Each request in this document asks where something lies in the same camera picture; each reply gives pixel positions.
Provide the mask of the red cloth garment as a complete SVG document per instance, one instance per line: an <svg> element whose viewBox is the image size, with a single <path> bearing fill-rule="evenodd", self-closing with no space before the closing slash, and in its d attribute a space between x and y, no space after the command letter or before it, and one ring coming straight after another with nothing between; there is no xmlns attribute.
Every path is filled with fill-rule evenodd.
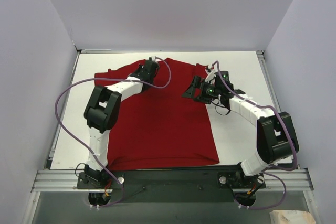
<svg viewBox="0 0 336 224"><path fill-rule="evenodd" d="M203 65L167 58L152 87L121 103L109 136L111 170L219 163L206 106L182 97L195 76L206 77Z"/></svg>

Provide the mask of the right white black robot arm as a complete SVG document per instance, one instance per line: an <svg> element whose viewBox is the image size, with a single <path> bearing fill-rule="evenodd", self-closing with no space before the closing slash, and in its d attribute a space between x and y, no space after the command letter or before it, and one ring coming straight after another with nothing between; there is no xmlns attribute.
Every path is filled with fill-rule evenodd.
<svg viewBox="0 0 336 224"><path fill-rule="evenodd" d="M245 176L257 175L290 156L292 169L296 169L299 144L290 114L279 113L271 105L259 105L244 91L234 89L227 71L210 71L206 78L195 76L182 97L203 104L217 100L256 128L256 151L239 164Z"/></svg>

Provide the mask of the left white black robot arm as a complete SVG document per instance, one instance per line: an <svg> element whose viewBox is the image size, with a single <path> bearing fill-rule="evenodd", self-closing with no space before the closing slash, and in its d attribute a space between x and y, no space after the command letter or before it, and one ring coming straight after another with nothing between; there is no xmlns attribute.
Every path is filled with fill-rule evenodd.
<svg viewBox="0 0 336 224"><path fill-rule="evenodd" d="M108 166L109 134L117 122L122 101L148 89L158 69L159 63L150 58L125 80L106 87L94 87L84 111L90 138L84 174L94 187L105 186L109 179L104 170Z"/></svg>

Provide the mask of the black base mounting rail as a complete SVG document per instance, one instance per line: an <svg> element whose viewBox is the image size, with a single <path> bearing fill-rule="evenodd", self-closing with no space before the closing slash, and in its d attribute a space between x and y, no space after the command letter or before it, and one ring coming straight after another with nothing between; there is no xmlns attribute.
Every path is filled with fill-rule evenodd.
<svg viewBox="0 0 336 224"><path fill-rule="evenodd" d="M237 166L209 166L93 172L76 172L76 188L88 191L94 206L111 203L224 203L237 196L254 203L264 189L263 175L245 176Z"/></svg>

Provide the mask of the aluminium frame rail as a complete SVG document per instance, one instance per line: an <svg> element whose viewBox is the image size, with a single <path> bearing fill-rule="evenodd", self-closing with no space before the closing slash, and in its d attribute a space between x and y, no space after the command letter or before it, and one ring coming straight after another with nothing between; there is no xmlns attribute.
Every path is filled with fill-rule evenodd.
<svg viewBox="0 0 336 224"><path fill-rule="evenodd" d="M32 192L72 192L77 191L78 177L73 170L39 170Z"/></svg>

